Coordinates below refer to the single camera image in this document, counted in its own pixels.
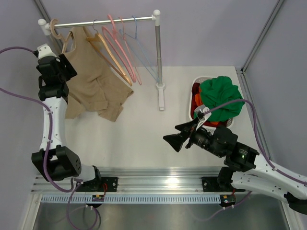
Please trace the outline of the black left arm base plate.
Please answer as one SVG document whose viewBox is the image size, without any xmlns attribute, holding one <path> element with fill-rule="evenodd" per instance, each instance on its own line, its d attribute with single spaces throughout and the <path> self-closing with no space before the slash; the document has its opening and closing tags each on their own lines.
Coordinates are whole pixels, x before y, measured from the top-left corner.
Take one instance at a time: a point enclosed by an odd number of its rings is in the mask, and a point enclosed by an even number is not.
<svg viewBox="0 0 307 230">
<path fill-rule="evenodd" d="M 117 177 L 102 177 L 99 180 L 94 179 L 84 182 L 77 192 L 116 192 L 118 187 Z"/>
</svg>

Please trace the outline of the beige wooden hanger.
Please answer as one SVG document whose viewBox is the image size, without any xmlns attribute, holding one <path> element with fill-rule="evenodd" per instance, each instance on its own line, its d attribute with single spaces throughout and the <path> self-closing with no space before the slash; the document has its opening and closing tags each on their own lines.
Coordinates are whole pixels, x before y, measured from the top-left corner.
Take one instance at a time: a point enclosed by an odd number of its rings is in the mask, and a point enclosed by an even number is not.
<svg viewBox="0 0 307 230">
<path fill-rule="evenodd" d="M 64 37 L 62 35 L 62 33 L 57 33 L 56 32 L 56 28 L 55 26 L 58 24 L 58 19 L 52 19 L 49 23 L 49 28 L 50 28 L 50 32 L 52 34 L 52 36 L 57 39 L 60 40 L 63 43 L 63 47 L 62 47 L 62 53 L 65 53 L 68 47 L 68 43 L 69 41 L 71 41 L 73 39 L 73 34 L 71 31 L 69 31 L 68 35 L 66 37 Z"/>
</svg>

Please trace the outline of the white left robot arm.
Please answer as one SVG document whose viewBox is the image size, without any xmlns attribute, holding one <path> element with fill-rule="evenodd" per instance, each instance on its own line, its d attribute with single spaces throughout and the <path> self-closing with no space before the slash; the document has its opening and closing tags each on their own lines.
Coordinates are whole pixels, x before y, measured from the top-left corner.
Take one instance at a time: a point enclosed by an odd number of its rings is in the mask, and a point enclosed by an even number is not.
<svg viewBox="0 0 307 230">
<path fill-rule="evenodd" d="M 40 55 L 36 68 L 41 74 L 38 96 L 43 106 L 44 124 L 39 151 L 31 156 L 33 165 L 62 192 L 72 191 L 56 184 L 67 178 L 80 184 L 78 191 L 100 190 L 103 179 L 97 167 L 83 165 L 79 156 L 66 146 L 64 121 L 69 96 L 67 81 L 75 77 L 77 72 L 63 54 Z"/>
</svg>

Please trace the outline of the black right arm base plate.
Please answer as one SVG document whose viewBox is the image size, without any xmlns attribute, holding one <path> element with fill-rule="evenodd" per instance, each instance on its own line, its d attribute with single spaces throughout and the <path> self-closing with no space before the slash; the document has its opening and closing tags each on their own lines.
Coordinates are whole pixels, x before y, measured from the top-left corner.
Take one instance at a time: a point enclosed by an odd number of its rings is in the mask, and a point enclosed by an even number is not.
<svg viewBox="0 0 307 230">
<path fill-rule="evenodd" d="M 204 192 L 245 192 L 245 189 L 235 189 L 231 179 L 219 179 L 217 176 L 204 176 L 201 185 Z"/>
</svg>

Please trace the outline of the beige t shirt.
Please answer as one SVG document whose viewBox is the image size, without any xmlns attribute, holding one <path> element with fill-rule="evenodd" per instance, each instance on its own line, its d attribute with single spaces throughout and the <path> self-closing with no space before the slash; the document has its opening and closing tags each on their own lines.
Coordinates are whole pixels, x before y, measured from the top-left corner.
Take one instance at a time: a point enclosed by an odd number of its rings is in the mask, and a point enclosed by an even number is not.
<svg viewBox="0 0 307 230">
<path fill-rule="evenodd" d="M 77 75 L 67 82 L 69 96 L 66 118 L 74 119 L 88 111 L 97 112 L 100 117 L 115 122 L 133 90 L 111 70 L 87 41 L 92 34 L 86 27 L 72 28 L 71 35 L 71 50 L 64 52 L 64 55 Z"/>
</svg>

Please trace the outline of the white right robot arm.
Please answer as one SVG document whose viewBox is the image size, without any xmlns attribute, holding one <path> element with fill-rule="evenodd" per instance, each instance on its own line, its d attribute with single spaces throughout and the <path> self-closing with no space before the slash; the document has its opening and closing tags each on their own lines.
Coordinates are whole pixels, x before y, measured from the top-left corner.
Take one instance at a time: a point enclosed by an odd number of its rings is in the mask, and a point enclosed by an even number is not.
<svg viewBox="0 0 307 230">
<path fill-rule="evenodd" d="M 256 149 L 238 142 L 238 136 L 224 126 L 213 133 L 197 127 L 193 120 L 175 128 L 177 134 L 163 139 L 177 152 L 184 142 L 189 149 L 197 145 L 218 158 L 224 159 L 217 185 L 222 190 L 249 190 L 278 199 L 301 214 L 307 212 L 307 178 L 288 170 L 260 154 Z"/>
</svg>

